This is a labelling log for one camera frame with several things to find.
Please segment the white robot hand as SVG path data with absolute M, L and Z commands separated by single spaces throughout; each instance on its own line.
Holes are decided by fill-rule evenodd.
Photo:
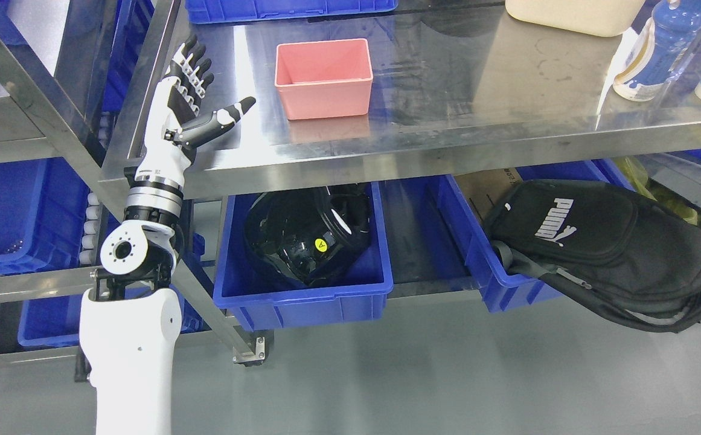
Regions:
M 205 76 L 212 65 L 211 59 L 203 58 L 205 53 L 206 46 L 197 45 L 196 34 L 190 34 L 173 55 L 173 67 L 179 67 L 179 77 L 188 80 L 192 109 L 199 109 L 207 88 L 214 80 L 212 73 Z M 157 83 L 145 127 L 146 155 L 136 170 L 135 181 L 184 185 L 184 173 L 191 163 L 181 147 L 197 149 L 226 134 L 257 102 L 255 97 L 245 97 L 233 105 L 200 115 L 180 127 L 181 121 L 176 111 L 188 108 L 180 91 L 182 87 L 178 79 L 162 79 Z M 166 140 L 167 132 L 175 132 L 174 141 Z

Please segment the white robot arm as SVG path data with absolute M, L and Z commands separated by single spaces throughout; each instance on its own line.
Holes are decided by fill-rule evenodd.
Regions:
M 101 246 L 94 286 L 82 295 L 80 350 L 97 394 L 97 434 L 169 434 L 174 345 L 182 328 L 171 278 L 184 203 L 185 171 L 197 150 L 231 131 L 256 102 L 245 97 L 201 115 L 213 75 L 191 35 L 155 87 L 129 181 L 124 220 Z

